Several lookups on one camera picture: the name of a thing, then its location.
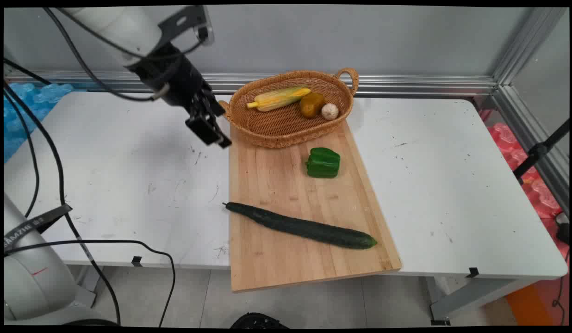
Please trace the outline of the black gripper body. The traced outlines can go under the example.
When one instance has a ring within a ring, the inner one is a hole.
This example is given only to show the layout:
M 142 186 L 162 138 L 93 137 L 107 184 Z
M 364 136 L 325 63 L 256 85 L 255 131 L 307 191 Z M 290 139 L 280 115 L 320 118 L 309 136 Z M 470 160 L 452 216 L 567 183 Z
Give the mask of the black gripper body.
M 128 70 L 136 74 L 140 81 L 153 91 L 159 91 L 168 84 L 169 91 L 162 99 L 171 106 L 184 107 L 188 110 L 195 96 L 197 99 L 212 101 L 213 93 L 210 85 L 185 55 L 166 58 L 179 52 L 180 49 L 172 43 L 166 43 L 151 53 L 152 57 L 163 57 L 163 60 L 140 60 L 129 65 Z

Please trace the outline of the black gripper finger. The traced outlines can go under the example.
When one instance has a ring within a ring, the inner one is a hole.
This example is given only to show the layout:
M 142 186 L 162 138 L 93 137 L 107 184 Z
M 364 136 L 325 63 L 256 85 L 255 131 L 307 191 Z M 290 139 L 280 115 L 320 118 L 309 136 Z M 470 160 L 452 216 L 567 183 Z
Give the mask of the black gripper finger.
M 188 114 L 185 124 L 201 141 L 206 145 L 220 146 L 223 143 L 223 133 L 216 121 L 223 115 L 223 108 L 213 96 L 195 95 Z
M 217 101 L 214 93 L 212 93 L 210 89 L 203 89 L 203 104 L 205 112 L 208 114 L 207 122 L 212 125 L 214 133 L 216 137 L 218 137 L 215 144 L 220 146 L 222 149 L 228 148 L 232 144 L 232 141 L 225 133 L 225 130 L 223 130 L 220 123 L 222 116 L 224 116 L 225 109 Z

